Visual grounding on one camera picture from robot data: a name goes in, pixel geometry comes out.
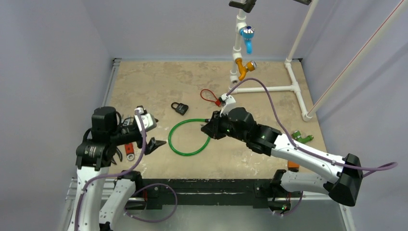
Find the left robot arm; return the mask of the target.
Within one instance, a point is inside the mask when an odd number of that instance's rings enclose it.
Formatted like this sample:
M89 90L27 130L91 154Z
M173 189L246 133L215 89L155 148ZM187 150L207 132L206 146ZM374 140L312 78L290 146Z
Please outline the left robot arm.
M127 200L143 192L141 174L135 169L143 157L164 145L147 132L158 120L143 106L137 106L130 123L125 125L112 106L94 110L91 127L76 149L77 190L68 230L112 231ZM140 149L137 161L127 170L109 174L117 147L136 143Z

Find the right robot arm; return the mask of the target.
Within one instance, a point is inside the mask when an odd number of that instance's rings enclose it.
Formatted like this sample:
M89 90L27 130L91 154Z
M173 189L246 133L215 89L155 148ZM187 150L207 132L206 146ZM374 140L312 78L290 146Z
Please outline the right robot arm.
M346 206L357 202L363 173L360 159L354 154L337 156L293 141L278 129L258 124L243 107L227 115L214 111L201 131L215 140L228 136L244 142L255 153L296 162L324 179L315 192Z

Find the green cable lock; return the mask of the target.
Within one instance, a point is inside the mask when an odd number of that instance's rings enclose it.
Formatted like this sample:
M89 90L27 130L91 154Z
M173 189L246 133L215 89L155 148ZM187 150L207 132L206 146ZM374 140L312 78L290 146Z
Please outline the green cable lock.
M180 156L194 156L210 143L210 138L199 134L198 124L207 119L195 118L178 122L169 132L167 141L172 152Z

